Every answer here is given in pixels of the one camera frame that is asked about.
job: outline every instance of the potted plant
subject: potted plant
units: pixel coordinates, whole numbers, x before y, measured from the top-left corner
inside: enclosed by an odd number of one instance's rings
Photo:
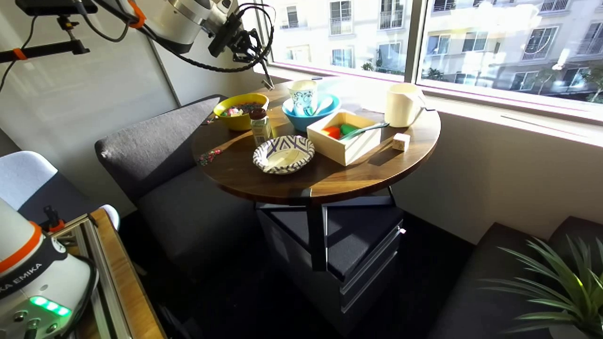
[[[503,249],[515,256],[526,277],[486,279],[488,290],[526,296],[543,311],[519,316],[511,333],[575,326],[586,337],[603,337],[603,243],[592,251],[583,239],[568,237],[568,256],[541,239],[528,241],[530,252]]]

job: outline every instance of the white container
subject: white container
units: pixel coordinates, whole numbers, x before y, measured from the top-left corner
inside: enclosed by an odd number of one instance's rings
[[[383,128],[368,130],[351,139],[334,139],[324,128],[338,124],[366,128],[377,124],[377,121],[349,111],[338,111],[307,126],[307,139],[313,141],[315,151],[341,166],[351,166],[381,143]]]
[[[422,90],[413,83],[394,85],[387,98],[385,123],[392,128],[407,128],[422,111]]]

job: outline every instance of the blue bowl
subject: blue bowl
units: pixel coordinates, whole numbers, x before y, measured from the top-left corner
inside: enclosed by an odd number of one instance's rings
[[[330,100],[324,107],[317,109],[317,113],[313,111],[306,111],[304,107],[296,106],[292,98],[285,100],[283,104],[283,113],[287,115],[287,119],[291,121],[291,124],[294,126],[294,130],[298,134],[306,134],[307,126],[324,119],[326,115],[332,115],[340,109],[340,98],[334,94],[326,94],[326,98]]]

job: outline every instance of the yellow bowl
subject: yellow bowl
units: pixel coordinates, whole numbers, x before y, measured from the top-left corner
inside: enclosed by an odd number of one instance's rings
[[[213,119],[225,121],[228,130],[238,130],[238,132],[249,130],[251,119],[247,113],[243,113],[240,117],[226,115],[228,109],[238,107],[238,106],[249,106],[249,104],[258,104],[264,109],[268,109],[270,98],[260,92],[247,92],[247,94],[230,96],[213,107]]]

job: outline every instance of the window sill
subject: window sill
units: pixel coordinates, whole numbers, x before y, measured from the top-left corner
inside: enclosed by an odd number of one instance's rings
[[[338,75],[328,72],[292,70],[279,66],[270,66],[268,72],[277,81]],[[356,75],[368,81],[377,81],[381,85],[394,85],[400,81],[400,77],[364,77],[355,72],[345,75]],[[596,113],[594,107],[586,107],[586,104],[581,102],[558,98],[528,102],[526,94],[515,92],[511,92],[507,98],[494,98],[492,94],[488,96],[488,90],[479,87],[471,89],[470,94],[460,92],[453,87],[447,89],[443,83],[437,83],[437,89],[430,85],[421,87],[426,94],[428,107],[434,107],[443,115],[483,121],[498,126],[509,126],[534,134],[545,134],[560,139],[586,143],[592,147],[603,147],[603,117],[598,117],[601,113]]]

